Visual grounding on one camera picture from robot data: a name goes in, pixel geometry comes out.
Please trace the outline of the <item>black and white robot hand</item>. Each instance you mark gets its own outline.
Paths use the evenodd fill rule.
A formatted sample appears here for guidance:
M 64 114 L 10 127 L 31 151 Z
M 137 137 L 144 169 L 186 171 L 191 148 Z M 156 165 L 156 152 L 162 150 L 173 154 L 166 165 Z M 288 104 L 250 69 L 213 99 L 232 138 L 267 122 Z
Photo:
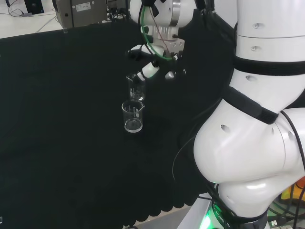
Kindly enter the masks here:
M 177 27 L 145 26 L 146 37 L 144 44 L 139 44 L 128 50 L 128 57 L 140 60 L 149 59 L 141 70 L 127 76 L 130 82 L 137 85 L 144 84 L 146 80 L 155 76 L 161 66 L 169 68 L 165 78 L 172 80 L 181 69 L 185 41 L 178 37 Z

